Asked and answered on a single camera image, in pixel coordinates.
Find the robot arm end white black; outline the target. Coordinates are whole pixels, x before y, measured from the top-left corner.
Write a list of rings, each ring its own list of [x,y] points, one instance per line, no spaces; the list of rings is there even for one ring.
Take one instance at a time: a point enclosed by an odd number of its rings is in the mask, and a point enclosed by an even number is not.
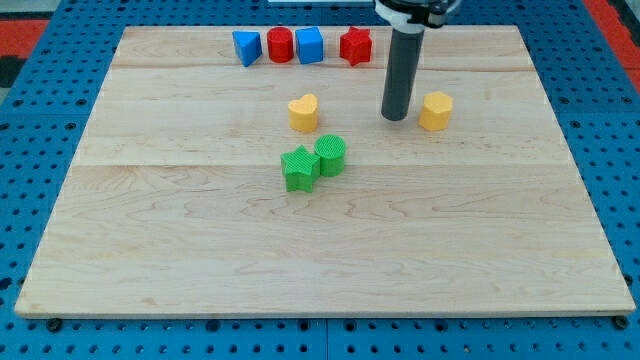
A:
[[[444,26],[461,5],[462,0],[375,0],[374,10],[394,30],[418,34]]]

